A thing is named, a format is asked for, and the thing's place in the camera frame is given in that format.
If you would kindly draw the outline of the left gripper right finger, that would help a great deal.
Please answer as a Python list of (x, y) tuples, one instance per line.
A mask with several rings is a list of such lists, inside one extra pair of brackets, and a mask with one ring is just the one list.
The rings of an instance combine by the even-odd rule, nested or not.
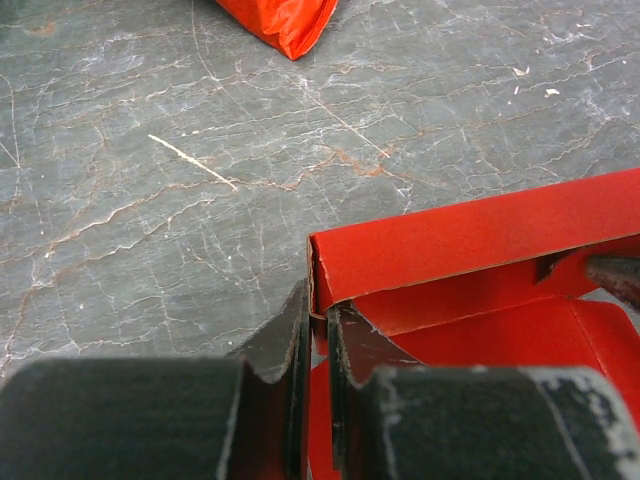
[(343, 479), (396, 479), (389, 431), (401, 419), (393, 385), (423, 363), (350, 302), (327, 312), (333, 467)]

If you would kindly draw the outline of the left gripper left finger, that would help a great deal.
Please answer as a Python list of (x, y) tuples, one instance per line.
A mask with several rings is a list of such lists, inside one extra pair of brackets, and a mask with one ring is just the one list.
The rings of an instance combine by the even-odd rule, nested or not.
[(230, 479), (305, 479), (311, 373), (308, 286), (229, 353), (244, 360)]

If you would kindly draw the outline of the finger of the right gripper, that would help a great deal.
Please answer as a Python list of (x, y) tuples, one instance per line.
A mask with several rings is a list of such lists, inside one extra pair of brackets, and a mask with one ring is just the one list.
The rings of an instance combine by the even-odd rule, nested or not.
[(587, 259), (587, 277), (633, 310), (639, 309), (639, 258), (595, 255)]

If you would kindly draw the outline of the red paper box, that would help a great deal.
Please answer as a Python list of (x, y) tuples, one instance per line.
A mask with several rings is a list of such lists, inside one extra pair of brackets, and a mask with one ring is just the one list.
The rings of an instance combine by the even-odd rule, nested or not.
[(309, 238), (310, 468), (333, 467), (328, 310), (342, 302), (423, 363), (393, 385), (396, 479), (635, 479), (633, 310), (586, 275), (639, 258), (630, 169)]

